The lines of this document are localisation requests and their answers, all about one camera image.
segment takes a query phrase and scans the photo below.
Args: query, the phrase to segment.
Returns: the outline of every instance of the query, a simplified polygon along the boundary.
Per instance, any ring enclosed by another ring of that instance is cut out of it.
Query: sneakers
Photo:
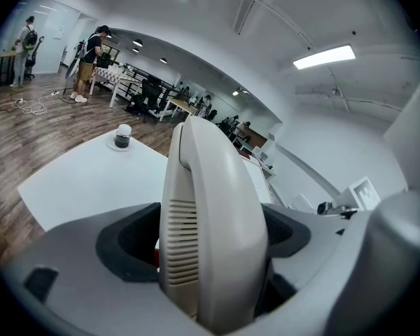
[[[75,102],[80,102],[80,103],[84,103],[87,102],[87,99],[83,96],[81,96],[80,94],[75,98]]]

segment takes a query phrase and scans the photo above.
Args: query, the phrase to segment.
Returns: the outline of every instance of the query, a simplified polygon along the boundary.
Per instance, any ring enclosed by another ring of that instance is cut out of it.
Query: window
[[[120,50],[117,50],[116,48],[112,48],[111,46],[107,46],[103,44],[103,53],[108,53],[111,56],[112,62],[115,62],[119,52]]]

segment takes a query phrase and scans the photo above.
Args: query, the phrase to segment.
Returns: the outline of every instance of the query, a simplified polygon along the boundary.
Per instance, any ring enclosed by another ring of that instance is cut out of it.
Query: wooden floor
[[[37,102],[63,89],[64,73],[61,68],[59,74],[37,76],[18,89],[0,87],[0,265],[43,233],[20,199],[17,187],[47,163],[120,123],[132,126],[134,138],[168,156],[173,128],[179,121],[154,123],[147,118],[143,123],[142,118],[137,120],[125,112],[123,106],[109,108],[111,93],[105,89],[100,92],[95,87],[93,96],[84,104],[67,103],[72,102],[69,93],[66,102],[49,97],[43,101],[48,110],[43,115],[24,114],[12,108],[16,99]]]

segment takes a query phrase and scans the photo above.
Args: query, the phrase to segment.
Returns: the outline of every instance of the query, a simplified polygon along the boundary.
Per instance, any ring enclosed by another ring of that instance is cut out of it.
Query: backpack
[[[22,42],[22,47],[26,51],[30,51],[34,49],[34,46],[37,42],[37,32],[34,30],[31,30],[29,27],[27,27],[29,30],[29,33],[26,35],[25,40]]]
[[[79,59],[81,59],[81,60],[84,60],[84,57],[90,52],[90,51],[92,51],[95,47],[92,47],[90,50],[88,50],[88,51],[86,51],[86,48],[87,48],[87,44],[89,43],[89,40],[92,38],[92,37],[95,37],[95,36],[99,36],[98,34],[93,34],[93,35],[91,35],[91,37],[89,37],[88,39],[87,39],[87,43],[84,43],[82,46],[81,46],[81,49],[80,49],[80,51],[79,51],[79,55],[78,55],[78,58]]]

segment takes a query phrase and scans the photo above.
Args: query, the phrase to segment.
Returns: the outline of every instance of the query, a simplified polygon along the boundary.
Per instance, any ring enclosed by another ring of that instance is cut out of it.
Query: pants
[[[23,84],[25,74],[25,63],[27,62],[28,51],[18,52],[14,59],[14,85]]]

